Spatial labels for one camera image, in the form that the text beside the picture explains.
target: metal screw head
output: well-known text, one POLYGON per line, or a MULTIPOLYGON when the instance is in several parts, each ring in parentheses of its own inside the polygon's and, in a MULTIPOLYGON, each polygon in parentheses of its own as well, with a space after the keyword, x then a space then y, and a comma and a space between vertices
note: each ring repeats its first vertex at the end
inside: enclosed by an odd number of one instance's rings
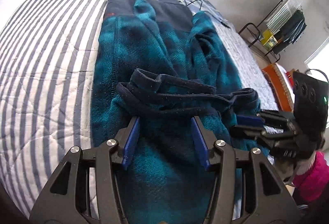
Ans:
POLYGON ((259 148, 252 148, 251 150, 254 154, 260 154, 262 151, 259 148))
POLYGON ((219 139, 219 140, 216 141, 216 145, 217 145, 217 146, 220 146, 220 147, 223 147, 223 146, 226 145, 226 142, 223 141, 223 140, 221 140, 221 139, 219 139))
POLYGON ((71 148, 71 153, 77 153, 80 150, 80 148, 78 146, 73 146, 71 148))
POLYGON ((116 140, 115 140, 115 139, 109 139, 109 140, 106 142, 106 144, 107 144, 108 146, 113 146, 113 145, 116 144, 116 140))

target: orange object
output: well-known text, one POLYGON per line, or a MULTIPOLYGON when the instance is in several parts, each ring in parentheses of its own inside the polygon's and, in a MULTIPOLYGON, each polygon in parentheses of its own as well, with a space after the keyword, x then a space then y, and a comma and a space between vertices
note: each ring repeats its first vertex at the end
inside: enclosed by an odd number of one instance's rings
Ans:
POLYGON ((272 88, 279 110, 293 111, 295 96, 286 75, 287 71, 277 63, 272 63, 262 71, 272 88))

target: bed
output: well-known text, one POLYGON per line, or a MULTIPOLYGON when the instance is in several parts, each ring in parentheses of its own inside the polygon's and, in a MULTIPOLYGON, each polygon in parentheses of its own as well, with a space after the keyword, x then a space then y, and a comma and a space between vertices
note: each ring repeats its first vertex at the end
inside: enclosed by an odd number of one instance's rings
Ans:
MULTIPOLYGON (((258 92, 262 109, 277 110, 271 88, 234 26, 207 0, 179 1, 193 13, 201 9, 212 16, 243 87, 258 92)), ((0 34, 0 179, 26 216, 65 153, 74 145, 92 146, 90 101, 106 4, 26 0, 0 34)), ((95 202, 95 193, 90 196, 95 202)))

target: bed sheet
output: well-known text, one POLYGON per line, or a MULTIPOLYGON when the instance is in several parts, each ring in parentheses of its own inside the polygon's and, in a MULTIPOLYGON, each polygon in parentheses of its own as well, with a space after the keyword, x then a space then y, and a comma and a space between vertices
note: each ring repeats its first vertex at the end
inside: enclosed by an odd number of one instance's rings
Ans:
MULTIPOLYGON (((194 13, 197 2, 189 5, 194 13)), ((65 153, 92 145, 90 100, 106 3, 27 0, 0 33, 0 180, 27 216, 65 153)), ((263 109, 276 110, 244 40, 207 0, 201 9, 212 16, 243 87, 258 92, 263 109)), ((95 193, 91 198, 95 205, 95 193)))

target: window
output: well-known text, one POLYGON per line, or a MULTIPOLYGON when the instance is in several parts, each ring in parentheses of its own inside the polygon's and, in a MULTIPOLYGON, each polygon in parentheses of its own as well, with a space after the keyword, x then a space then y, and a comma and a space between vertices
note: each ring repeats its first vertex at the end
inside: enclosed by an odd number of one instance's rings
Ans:
MULTIPOLYGON (((323 71, 329 77, 329 37, 328 39, 316 50, 312 56, 310 56, 306 61, 305 64, 310 69, 319 69, 323 71)), ((325 77, 317 72, 311 71, 310 76, 322 80, 327 81, 325 77)))

